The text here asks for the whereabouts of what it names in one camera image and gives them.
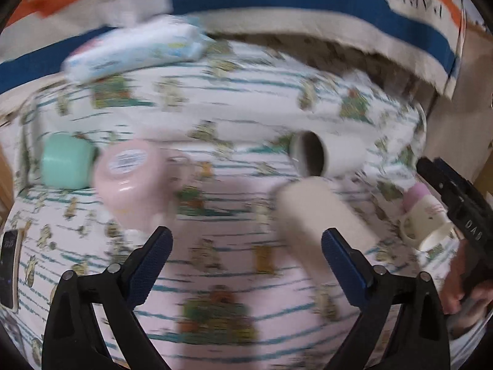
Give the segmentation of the right hand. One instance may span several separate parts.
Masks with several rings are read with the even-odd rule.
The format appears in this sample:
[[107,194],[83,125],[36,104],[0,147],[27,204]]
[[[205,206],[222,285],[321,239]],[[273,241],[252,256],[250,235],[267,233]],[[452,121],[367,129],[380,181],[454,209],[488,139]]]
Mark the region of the right hand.
[[[439,293],[445,315],[454,315],[461,310],[460,301],[464,297],[462,276],[466,272],[467,245],[467,240],[460,242],[459,249],[450,262],[449,273]],[[471,292],[471,298],[475,300],[474,306],[466,314],[461,315],[451,328],[457,335],[466,333],[485,318],[488,306],[492,303],[492,281],[485,281],[477,285]]]

